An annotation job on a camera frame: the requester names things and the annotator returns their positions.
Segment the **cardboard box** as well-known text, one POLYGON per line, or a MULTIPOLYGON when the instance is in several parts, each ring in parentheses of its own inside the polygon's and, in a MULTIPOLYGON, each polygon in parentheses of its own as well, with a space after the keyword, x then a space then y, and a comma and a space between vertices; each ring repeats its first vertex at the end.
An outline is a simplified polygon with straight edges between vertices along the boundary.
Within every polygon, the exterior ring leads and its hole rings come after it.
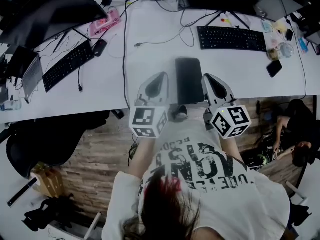
POLYGON ((33 189, 49 198, 59 198, 65 194, 62 175, 52 167, 38 163, 30 173, 36 182, 33 189))

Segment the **black office chair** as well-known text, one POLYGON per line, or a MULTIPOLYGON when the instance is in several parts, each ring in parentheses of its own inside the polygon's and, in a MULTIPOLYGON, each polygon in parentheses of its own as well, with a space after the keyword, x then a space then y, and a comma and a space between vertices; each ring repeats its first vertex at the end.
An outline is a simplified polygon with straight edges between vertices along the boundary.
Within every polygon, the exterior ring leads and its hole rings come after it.
POLYGON ((83 134, 106 124, 110 111, 96 111, 12 123, 0 133, 6 141, 6 154, 23 178, 41 162, 49 166, 65 164, 73 155, 83 134))

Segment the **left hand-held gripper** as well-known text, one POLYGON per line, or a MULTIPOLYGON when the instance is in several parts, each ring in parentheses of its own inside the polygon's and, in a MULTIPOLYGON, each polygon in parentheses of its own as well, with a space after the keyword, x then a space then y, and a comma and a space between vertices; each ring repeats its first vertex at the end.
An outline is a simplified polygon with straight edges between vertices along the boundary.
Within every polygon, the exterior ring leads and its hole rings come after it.
POLYGON ((139 88, 136 105, 130 110, 129 127, 138 138, 158 139, 168 123, 166 104, 169 97, 169 76, 166 72, 149 77, 139 88))

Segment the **person's left forearm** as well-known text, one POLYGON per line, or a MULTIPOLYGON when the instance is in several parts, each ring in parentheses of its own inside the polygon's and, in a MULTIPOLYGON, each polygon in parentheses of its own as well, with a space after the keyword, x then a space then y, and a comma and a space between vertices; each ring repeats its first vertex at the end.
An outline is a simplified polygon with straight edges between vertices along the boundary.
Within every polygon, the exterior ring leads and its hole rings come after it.
POLYGON ((135 176, 139 179, 143 178, 155 156, 155 144, 155 138, 143 138, 140 141, 135 155, 128 166, 127 173, 129 175, 135 176))

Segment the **black keyboard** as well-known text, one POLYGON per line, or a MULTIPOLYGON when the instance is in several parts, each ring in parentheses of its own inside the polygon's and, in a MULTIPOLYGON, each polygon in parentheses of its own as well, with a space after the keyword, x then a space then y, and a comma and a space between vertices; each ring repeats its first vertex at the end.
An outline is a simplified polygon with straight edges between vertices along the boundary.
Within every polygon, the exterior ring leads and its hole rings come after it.
POLYGON ((264 34, 259 31, 219 26, 198 26, 197 33, 202 50, 267 51, 264 34))
POLYGON ((86 40, 70 51, 43 75, 42 80, 45 92, 48 93, 68 75, 79 69, 93 58, 94 53, 91 43, 89 40, 86 40))

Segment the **curved black monitor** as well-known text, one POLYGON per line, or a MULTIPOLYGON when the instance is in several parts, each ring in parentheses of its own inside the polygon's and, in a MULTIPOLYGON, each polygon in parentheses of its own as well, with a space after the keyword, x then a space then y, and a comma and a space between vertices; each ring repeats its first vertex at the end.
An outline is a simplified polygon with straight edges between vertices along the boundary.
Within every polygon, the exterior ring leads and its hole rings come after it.
POLYGON ((0 44, 28 49, 107 15, 94 0, 12 0, 0 13, 0 44))

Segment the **clear plastic jar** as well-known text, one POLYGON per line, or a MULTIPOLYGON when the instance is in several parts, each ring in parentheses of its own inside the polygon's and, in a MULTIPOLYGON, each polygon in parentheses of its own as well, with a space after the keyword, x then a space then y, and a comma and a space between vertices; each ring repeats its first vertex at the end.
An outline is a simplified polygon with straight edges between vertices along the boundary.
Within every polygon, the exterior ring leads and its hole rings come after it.
POLYGON ((294 48, 291 44, 286 42, 279 43, 275 48, 271 48, 267 51, 267 57, 271 61, 278 61, 281 59, 288 59, 294 54, 294 48))

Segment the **black computer mouse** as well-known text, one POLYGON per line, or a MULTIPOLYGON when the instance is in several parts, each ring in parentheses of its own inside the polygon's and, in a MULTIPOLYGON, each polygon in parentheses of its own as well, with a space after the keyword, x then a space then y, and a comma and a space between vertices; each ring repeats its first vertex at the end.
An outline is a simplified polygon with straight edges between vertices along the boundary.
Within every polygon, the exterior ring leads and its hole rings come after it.
POLYGON ((100 57, 104 52, 107 44, 108 43, 104 39, 98 40, 92 49, 93 55, 95 57, 100 57))

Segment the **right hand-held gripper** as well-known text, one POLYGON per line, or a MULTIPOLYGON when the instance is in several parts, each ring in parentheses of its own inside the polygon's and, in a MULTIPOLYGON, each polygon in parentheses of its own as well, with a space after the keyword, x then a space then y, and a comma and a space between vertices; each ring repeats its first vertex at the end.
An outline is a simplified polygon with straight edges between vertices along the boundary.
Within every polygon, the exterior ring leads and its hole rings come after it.
POLYGON ((252 124, 246 106, 236 103, 231 88, 220 78, 204 74, 201 83, 210 105, 203 114, 206 130, 216 130, 224 140, 241 136, 252 124))

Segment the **black smartphone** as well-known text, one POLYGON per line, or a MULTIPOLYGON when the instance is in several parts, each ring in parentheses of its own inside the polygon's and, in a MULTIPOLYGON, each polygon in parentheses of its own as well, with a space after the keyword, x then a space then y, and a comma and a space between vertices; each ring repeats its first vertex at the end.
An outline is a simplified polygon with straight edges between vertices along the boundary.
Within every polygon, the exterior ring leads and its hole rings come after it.
POLYGON ((279 60, 272 61, 267 67, 267 72, 271 78, 274 78, 282 69, 282 64, 279 60))

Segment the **person's right forearm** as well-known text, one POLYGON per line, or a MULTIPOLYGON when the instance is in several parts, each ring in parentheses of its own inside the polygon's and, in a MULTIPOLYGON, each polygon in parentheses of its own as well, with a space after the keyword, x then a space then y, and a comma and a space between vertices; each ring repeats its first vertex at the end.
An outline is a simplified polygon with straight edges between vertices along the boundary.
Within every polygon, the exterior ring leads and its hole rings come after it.
POLYGON ((228 138, 223 139, 221 136, 219 137, 221 149, 228 154, 229 156, 232 156, 233 158, 239 160, 240 162, 244 163, 241 154, 239 152, 239 148, 236 142, 236 139, 228 138))

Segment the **person's right shoe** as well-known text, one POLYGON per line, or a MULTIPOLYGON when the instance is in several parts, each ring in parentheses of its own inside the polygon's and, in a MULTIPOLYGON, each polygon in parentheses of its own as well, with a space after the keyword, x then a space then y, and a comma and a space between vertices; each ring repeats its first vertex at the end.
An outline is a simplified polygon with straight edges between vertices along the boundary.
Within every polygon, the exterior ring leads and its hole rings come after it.
POLYGON ((172 112, 171 115, 174 122, 183 122, 188 119, 187 107, 185 105, 181 105, 174 112, 172 112))

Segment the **black backpack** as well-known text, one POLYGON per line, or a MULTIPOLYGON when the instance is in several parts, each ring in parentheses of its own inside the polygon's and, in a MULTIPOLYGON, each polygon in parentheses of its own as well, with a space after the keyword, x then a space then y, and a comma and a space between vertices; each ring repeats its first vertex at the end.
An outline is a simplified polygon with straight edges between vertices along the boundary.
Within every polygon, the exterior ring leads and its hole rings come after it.
POLYGON ((69 196, 45 199, 40 208, 25 213, 25 219, 22 222, 33 232, 37 232, 39 229, 44 230, 53 221, 58 222, 62 229, 71 229, 71 221, 76 213, 84 212, 71 200, 73 196, 70 194, 69 196))

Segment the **black mouse pad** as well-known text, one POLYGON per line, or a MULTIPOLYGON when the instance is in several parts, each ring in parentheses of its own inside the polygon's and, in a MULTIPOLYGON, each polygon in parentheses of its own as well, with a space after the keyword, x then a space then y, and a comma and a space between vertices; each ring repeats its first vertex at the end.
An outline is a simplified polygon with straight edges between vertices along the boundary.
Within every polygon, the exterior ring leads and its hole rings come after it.
POLYGON ((189 105, 203 102, 205 98, 200 61, 197 58, 177 58, 175 69, 178 104, 189 105))

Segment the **white printed t-shirt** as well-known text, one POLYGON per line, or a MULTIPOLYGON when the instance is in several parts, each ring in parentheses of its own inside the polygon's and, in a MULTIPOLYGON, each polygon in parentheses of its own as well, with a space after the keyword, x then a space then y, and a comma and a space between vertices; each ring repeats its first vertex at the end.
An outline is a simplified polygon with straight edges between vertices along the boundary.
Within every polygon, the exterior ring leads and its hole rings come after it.
POLYGON ((287 228, 284 187, 226 154, 202 122, 169 122, 142 179, 127 171, 102 240, 281 240, 287 228))

